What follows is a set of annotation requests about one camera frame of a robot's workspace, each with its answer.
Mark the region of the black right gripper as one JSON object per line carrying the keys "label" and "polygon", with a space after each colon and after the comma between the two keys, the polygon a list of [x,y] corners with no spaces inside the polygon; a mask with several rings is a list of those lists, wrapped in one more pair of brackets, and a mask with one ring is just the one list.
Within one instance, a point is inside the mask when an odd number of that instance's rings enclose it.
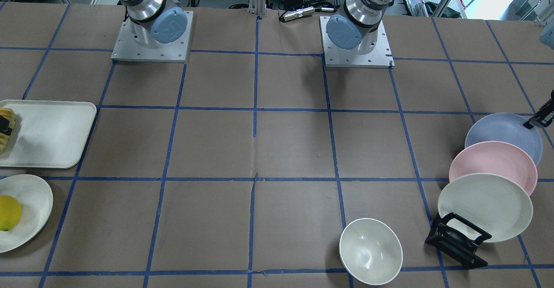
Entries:
{"label": "black right gripper", "polygon": [[11,121],[6,117],[0,116],[0,133],[6,136],[11,136],[12,128],[10,127]]}

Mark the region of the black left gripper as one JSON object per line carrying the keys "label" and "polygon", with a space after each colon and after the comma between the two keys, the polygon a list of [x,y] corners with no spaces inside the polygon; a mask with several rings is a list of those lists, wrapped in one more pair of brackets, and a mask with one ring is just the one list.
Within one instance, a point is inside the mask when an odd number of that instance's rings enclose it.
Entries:
{"label": "black left gripper", "polygon": [[534,114],[532,120],[527,120],[524,127],[533,129],[534,127],[548,127],[552,124],[554,117],[554,90],[550,93],[550,99]]}

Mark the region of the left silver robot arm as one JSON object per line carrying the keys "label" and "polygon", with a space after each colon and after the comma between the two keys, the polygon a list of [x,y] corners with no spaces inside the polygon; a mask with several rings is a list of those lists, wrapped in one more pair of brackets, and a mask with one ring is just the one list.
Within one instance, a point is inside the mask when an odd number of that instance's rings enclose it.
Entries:
{"label": "left silver robot arm", "polygon": [[[394,61],[389,55],[389,37],[381,31],[383,15],[391,0],[345,0],[332,16],[322,16],[321,35],[324,43],[324,85],[326,94],[326,113],[330,130],[336,131],[342,119],[360,120],[358,126],[382,130],[404,128],[404,114],[401,109],[348,109],[334,108],[333,95],[338,86],[347,84],[368,84],[376,80],[384,84],[392,80]],[[484,20],[427,18],[436,24],[432,32],[436,33],[438,45],[442,46],[444,58],[438,62],[451,63],[500,63],[500,50],[494,55],[488,54],[494,32],[490,32],[485,42]]]}

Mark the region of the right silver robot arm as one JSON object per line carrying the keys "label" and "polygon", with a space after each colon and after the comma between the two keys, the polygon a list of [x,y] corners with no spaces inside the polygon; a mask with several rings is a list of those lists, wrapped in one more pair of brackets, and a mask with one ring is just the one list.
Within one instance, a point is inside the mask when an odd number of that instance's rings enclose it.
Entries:
{"label": "right silver robot arm", "polygon": [[193,13],[176,0],[120,0],[126,17],[111,55],[116,61],[185,63]]}

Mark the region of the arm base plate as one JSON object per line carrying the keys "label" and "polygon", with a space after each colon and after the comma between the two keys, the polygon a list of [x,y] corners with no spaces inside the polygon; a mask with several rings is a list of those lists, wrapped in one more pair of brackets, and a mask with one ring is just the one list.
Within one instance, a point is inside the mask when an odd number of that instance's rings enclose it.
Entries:
{"label": "arm base plate", "polygon": [[392,68],[394,59],[384,23],[358,28],[339,15],[320,17],[325,65],[336,68]]}
{"label": "arm base plate", "polygon": [[194,23],[194,12],[186,10],[187,27],[182,36],[170,43],[160,43],[144,27],[125,20],[120,27],[111,59],[126,62],[186,63]]}

